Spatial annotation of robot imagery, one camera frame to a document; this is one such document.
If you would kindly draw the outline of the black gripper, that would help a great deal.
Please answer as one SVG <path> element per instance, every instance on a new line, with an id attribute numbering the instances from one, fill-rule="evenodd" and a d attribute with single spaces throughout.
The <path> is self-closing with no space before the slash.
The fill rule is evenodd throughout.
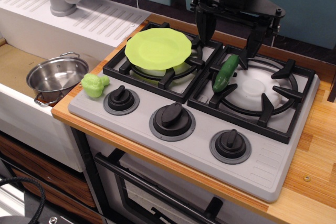
<path id="1" fill-rule="evenodd" d="M 193 0 L 195 21 L 199 39 L 206 45 L 216 28 L 216 18 L 252 26 L 266 24 L 278 28 L 285 11 L 270 0 Z M 268 28 L 253 28 L 246 46 L 239 53 L 239 65 L 248 69 L 248 59 L 254 58 L 267 35 Z"/>

